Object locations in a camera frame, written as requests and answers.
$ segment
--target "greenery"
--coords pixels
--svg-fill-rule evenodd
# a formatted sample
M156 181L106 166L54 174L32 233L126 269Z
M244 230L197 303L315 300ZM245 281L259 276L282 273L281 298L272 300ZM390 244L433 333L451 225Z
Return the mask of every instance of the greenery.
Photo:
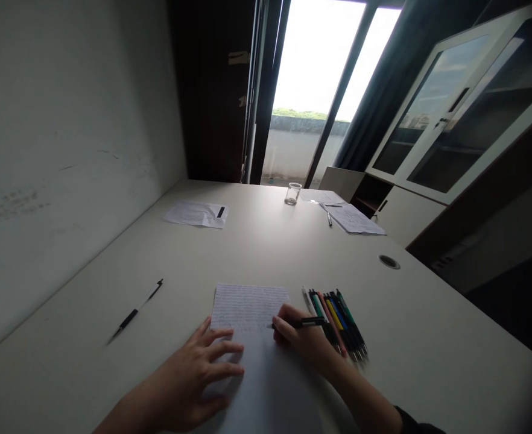
M272 114L278 115L278 116L290 116L292 118L307 118L307 119L322 119L322 120L326 119L326 117L328 116L326 113L311 112L309 110L307 112L297 112L293 108L282 108L282 107L278 107L272 110Z

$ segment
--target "right hand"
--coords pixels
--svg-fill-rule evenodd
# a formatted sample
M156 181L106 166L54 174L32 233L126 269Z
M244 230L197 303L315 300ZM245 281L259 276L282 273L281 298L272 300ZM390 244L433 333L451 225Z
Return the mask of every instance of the right hand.
M282 347L292 345L322 376L328 377L337 363L343 361L326 339L322 329L320 327L295 329L287 323L310 316L312 315L284 303L278 315L272 318L272 323L276 326L274 340Z

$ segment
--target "glass door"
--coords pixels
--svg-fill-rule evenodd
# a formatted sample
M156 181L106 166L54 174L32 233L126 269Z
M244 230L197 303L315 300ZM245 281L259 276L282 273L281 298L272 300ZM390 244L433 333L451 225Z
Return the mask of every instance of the glass door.
M367 172L396 183L412 156L468 96L470 82L509 23L497 19L435 46Z
M400 7L367 7L360 1L291 1L260 184L305 185L322 146L310 188L318 187L326 167L334 163L400 12ZM352 76L344 79L364 14L372 17L370 29ZM337 103L340 83L347 89ZM328 119L333 105L340 109Z
M260 184L304 185L365 6L291 1Z
M449 204L532 123L532 18L504 45L465 102L441 122L400 185Z

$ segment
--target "white paper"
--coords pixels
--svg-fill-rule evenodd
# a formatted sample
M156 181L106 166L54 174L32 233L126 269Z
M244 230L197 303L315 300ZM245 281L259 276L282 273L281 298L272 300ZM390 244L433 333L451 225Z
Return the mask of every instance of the white paper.
M348 233L386 235L383 228L361 213L353 204L320 204Z
M219 283L212 311L212 329L263 330L288 301L285 288L224 285Z
M300 190L300 199L314 203L346 203L339 195L330 190Z
M227 205L179 201L163 216L163 219L170 223L223 229L229 210L230 207Z
M286 301L284 288L218 284L211 327L233 327L232 340L244 344L244 352L217 362L240 363L244 375L206 388L204 396L225 394L230 406L196 433L322 433L309 372L296 353L276 345L266 328Z

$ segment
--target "table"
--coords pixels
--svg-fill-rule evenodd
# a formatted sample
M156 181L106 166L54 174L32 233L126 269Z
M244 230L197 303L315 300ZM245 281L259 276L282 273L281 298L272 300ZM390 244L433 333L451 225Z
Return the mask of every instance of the table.
M283 286L302 308L302 285L339 288L369 348L364 375L419 421L490 433L532 417L530 350L388 236L330 228L285 191L174 186L0 344L0 432L90 432L211 312L218 282ZM229 205L225 229L163 222L176 200ZM106 345L160 278L154 302Z

